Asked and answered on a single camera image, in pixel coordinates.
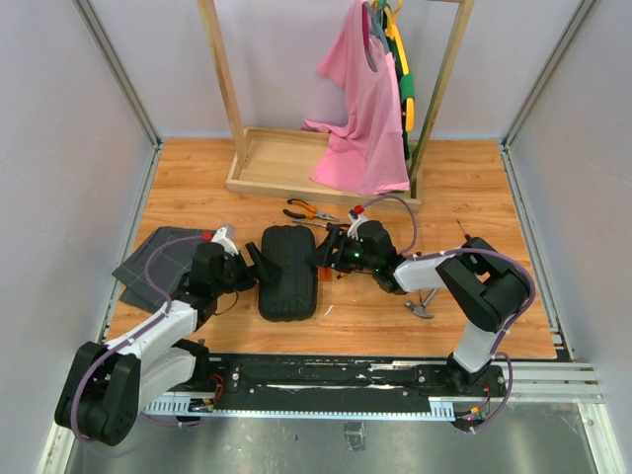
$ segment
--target pliers with orange handle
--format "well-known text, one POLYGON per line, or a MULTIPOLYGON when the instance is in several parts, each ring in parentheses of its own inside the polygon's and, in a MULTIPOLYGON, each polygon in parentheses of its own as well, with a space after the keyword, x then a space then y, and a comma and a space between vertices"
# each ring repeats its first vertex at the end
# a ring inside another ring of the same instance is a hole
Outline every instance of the pliers with orange handle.
POLYGON ((291 210, 288 210, 288 209, 284 209, 283 214, 287 215, 288 217, 291 217, 292 219, 309 219, 309 220, 323 219, 323 220, 333 220, 333 221, 338 220, 336 217, 332 215, 326 214, 325 212, 321 212, 315 206, 305 202, 304 200, 288 199, 287 203, 298 205, 306 210, 306 212, 301 214, 298 212, 292 212, 291 210))

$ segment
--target white wall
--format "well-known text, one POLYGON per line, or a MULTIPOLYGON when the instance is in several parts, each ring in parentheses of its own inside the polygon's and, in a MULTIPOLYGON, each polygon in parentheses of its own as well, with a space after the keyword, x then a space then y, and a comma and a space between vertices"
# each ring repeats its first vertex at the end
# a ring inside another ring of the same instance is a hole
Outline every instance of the white wall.
POLYGON ((513 147, 577 356, 632 468, 632 3, 601 0, 513 147))
MULTIPOLYGON (((93 3, 161 133, 229 133, 196 0, 93 3)), ((434 136, 504 136, 578 3, 477 0, 434 136)), ((314 71, 350 0, 216 4, 245 124, 345 121, 342 93, 314 71)), ((398 21, 416 78, 417 129, 455 11, 454 4, 408 0, 398 21)))
POLYGON ((0 471, 33 473, 150 146, 69 0, 0 4, 0 471))

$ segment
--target pink shirt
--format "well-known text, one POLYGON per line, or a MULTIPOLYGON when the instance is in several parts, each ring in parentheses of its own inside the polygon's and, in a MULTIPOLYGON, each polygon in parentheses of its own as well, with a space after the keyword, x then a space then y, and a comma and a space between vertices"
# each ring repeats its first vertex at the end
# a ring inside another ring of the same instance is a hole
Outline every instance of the pink shirt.
POLYGON ((355 0, 343 30, 318 67, 345 89, 349 120, 335 126, 306 120, 303 129, 331 133, 313 181, 341 191, 373 196, 410 188, 404 161, 402 111, 393 55, 379 39, 372 47, 376 71, 366 60, 362 0, 355 0))

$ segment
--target yellow hanger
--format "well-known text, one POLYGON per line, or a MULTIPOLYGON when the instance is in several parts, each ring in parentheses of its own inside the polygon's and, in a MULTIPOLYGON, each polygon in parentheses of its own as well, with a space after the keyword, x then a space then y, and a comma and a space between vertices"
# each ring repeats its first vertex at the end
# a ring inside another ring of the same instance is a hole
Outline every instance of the yellow hanger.
MULTIPOLYGON (((377 9, 377 0, 373 2, 373 9, 377 9)), ((390 7, 387 5, 384 7, 384 14, 386 15, 386 30, 384 33, 390 39, 395 41, 397 47, 397 54, 399 56, 402 65, 402 74, 406 75, 410 73, 408 67, 408 60, 406 59, 406 52, 404 51, 404 44, 402 43, 402 37, 397 29, 397 14, 404 6, 404 0, 399 0, 397 8, 391 12, 390 7)), ((412 131, 415 126, 415 99, 409 97, 404 103, 402 115, 404 116, 404 129, 406 131, 412 131)))

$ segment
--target wooden table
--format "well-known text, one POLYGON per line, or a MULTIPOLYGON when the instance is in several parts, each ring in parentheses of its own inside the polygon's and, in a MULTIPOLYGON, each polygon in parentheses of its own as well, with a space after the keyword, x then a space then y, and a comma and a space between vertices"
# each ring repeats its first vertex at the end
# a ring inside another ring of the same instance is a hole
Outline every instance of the wooden table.
MULTIPOLYGON (((136 245, 161 225, 217 228, 235 226, 235 241, 261 244, 261 235, 274 224, 288 224, 280 198, 242 196, 225 189, 235 153, 232 140, 172 139, 165 144, 151 188, 136 245)), ((463 243, 459 219, 467 231, 484 237, 500 252, 530 263, 505 171, 493 141, 433 141, 424 164, 423 205, 418 213, 416 250, 424 253, 463 243)), ((347 209, 318 204, 321 210, 344 217, 347 209)), ((398 249, 412 238, 406 212, 368 211, 382 221, 398 249)), ((317 244, 325 229, 310 227, 317 244)), ((222 296, 218 312, 234 301, 222 296)), ((457 345, 465 316, 446 290, 429 311, 435 317, 414 316, 404 302, 416 295, 394 296, 381 291, 370 276, 354 274, 319 283, 316 314, 301 322, 272 323, 257 310, 257 290, 242 293, 227 313, 212 317, 191 336, 205 339, 213 352, 328 354, 357 356, 447 356, 457 345)), ((110 338, 130 330, 147 313, 119 302, 110 338)), ((553 358, 555 350, 539 297, 514 325, 501 349, 513 357, 553 358)))

